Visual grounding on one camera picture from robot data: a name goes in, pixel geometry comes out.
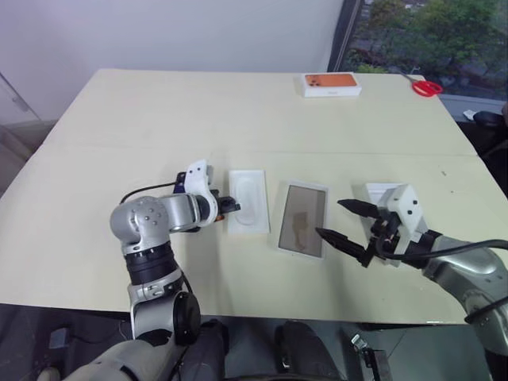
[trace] phone screen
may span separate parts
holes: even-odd
[[[325,219],[326,192],[290,185],[280,230],[279,247],[321,257],[322,239],[315,228]]]

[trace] white table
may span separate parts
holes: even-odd
[[[506,238],[508,202],[439,100],[393,75],[359,75],[358,99],[303,99],[293,77],[100,71],[0,200],[0,302],[127,311],[111,210],[200,158],[221,192],[228,170],[264,169],[272,220],[284,180],[322,183],[329,227],[366,244],[359,218],[333,200],[366,182],[407,182],[431,229]],[[302,260],[272,238],[231,236],[224,223],[171,236],[204,314],[463,321],[458,302],[412,268],[364,269],[328,245],[323,261]]]

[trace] window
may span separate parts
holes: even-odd
[[[339,20],[329,70],[422,74],[446,94],[506,100],[507,8],[506,0],[344,0],[341,17],[356,22]]]

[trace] black chair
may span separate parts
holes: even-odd
[[[501,114],[479,111],[475,122],[459,122],[464,135],[508,198],[508,126]]]

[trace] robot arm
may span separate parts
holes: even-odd
[[[474,244],[453,254],[467,242],[428,230],[409,185],[388,190],[378,206],[358,200],[339,203],[373,219],[369,245],[364,249],[338,232],[317,229],[323,239],[364,267],[377,256],[395,266],[403,262],[421,269],[461,304],[468,315],[466,322],[473,325],[483,347],[508,356],[508,271],[494,251]],[[493,240],[492,244],[508,248],[506,241]]]
[[[69,380],[169,379],[187,346],[196,341],[201,325],[198,300],[175,261],[169,236],[196,231],[240,209],[232,198],[219,198],[218,191],[210,190],[211,175],[206,161],[198,161],[178,174],[173,194],[122,200],[113,211],[110,226],[121,242],[131,279],[135,340],[114,345]]]

